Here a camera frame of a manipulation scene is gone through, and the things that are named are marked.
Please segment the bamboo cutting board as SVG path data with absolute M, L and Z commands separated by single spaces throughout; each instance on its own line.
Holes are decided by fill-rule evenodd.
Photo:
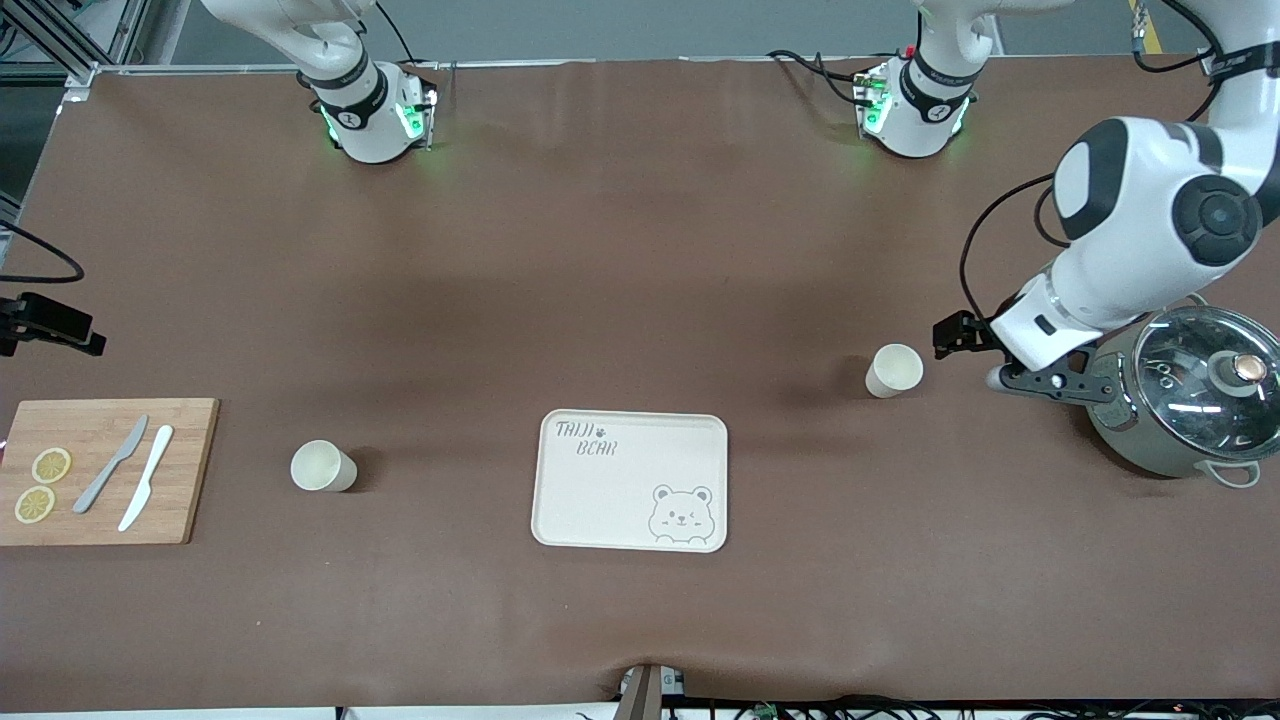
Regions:
M 188 541 L 209 461 L 219 402 L 215 398 L 28 400 L 18 405 L 5 433 L 0 462 L 0 548 L 40 546 L 182 544 Z M 141 415 L 148 427 L 134 451 L 111 475 L 86 514 L 72 507 L 125 441 Z M 124 515 L 157 429 L 175 432 L 152 480 L 152 496 L 134 525 L 120 533 Z M 29 469 L 46 448 L 73 456 L 59 482 L 40 484 Z M 56 507 L 40 523 L 14 516 L 18 496 L 31 486 L 49 486 Z

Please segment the grey-green cooking pot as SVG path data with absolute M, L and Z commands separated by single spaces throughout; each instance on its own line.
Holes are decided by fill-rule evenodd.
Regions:
M 1093 428 L 1144 471 L 1248 489 L 1280 454 L 1280 338 L 1240 313 L 1190 295 L 1106 340 L 1089 372 Z

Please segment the glass pot lid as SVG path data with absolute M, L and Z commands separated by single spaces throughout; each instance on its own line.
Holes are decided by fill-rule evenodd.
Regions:
M 1137 345 L 1138 392 L 1184 445 L 1228 461 L 1280 452 L 1280 338 L 1211 305 L 1153 318 Z

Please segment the cream tray with bear print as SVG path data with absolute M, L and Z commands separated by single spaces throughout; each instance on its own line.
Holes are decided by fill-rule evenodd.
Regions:
M 540 425 L 530 529 L 552 547 L 714 553 L 728 479 L 717 416 L 557 409 Z

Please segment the white plastic knife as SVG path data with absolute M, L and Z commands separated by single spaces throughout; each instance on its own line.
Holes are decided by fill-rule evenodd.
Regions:
M 145 510 L 146 505 L 148 503 L 154 492 L 152 480 L 155 473 L 157 471 L 159 465 L 164 459 L 164 455 L 172 442 L 174 432 L 175 429 L 172 425 L 161 425 L 157 429 L 154 442 L 151 443 L 147 461 L 143 466 L 143 471 L 140 477 L 138 484 L 134 488 L 134 493 L 131 498 L 131 502 L 116 527 L 118 532 L 124 533 L 129 530 L 140 518 L 141 512 Z

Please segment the grey plastic knife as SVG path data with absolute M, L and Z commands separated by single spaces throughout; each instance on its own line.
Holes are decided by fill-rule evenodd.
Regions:
M 129 459 L 134 454 L 134 451 L 138 448 L 138 446 L 140 446 L 140 443 L 141 443 L 141 441 L 142 441 L 142 438 L 145 436 L 145 432 L 146 432 L 146 429 L 148 427 L 148 420 L 150 420 L 150 418 L 146 414 L 143 414 L 143 415 L 140 416 L 140 419 L 134 424 L 134 427 L 131 430 L 131 433 L 125 437 L 125 441 L 122 443 L 122 446 L 110 457 L 110 460 L 105 464 L 105 466 L 95 477 L 95 479 L 90 483 L 90 486 L 77 498 L 77 501 L 74 502 L 74 505 L 72 507 L 72 511 L 74 514 L 78 514 L 78 515 L 86 514 L 88 510 L 92 509 L 92 506 L 97 501 L 99 496 L 102 493 L 102 489 L 110 482 L 114 471 L 127 459 Z

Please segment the aluminium frame profile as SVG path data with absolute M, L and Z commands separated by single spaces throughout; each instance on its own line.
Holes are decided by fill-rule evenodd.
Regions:
M 83 88 L 136 58 L 159 0 L 0 0 L 0 88 Z

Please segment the white IKEA cup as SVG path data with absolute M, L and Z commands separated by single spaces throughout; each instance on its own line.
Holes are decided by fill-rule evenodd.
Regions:
M 916 388 L 924 375 L 922 356 L 908 345 L 886 345 L 876 351 L 865 374 L 867 391 L 877 398 L 892 398 Z
M 300 446 L 291 459 L 291 479 L 308 492 L 346 492 L 357 479 L 352 457 L 334 443 L 312 439 Z

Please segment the brown table cover sheet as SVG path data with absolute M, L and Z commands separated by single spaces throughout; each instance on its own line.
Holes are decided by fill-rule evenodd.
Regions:
M 742 700 L 1280 698 L 1280 480 L 1119 465 L 1075 407 L 931 354 L 1000 193 L 1197 69 L 1000 58 L 938 156 L 863 142 L 771 61 L 457 70 L 436 141 L 334 150 L 284 74 L 105 76 L 22 225 L 101 357 L 28 345 L 22 400 L 221 402 L 187 544 L 0 548 L 0 712 L 599 700 L 641 662 Z M 543 418 L 730 433 L 714 553 L 552 547 Z M 291 479 L 338 446 L 346 492 Z

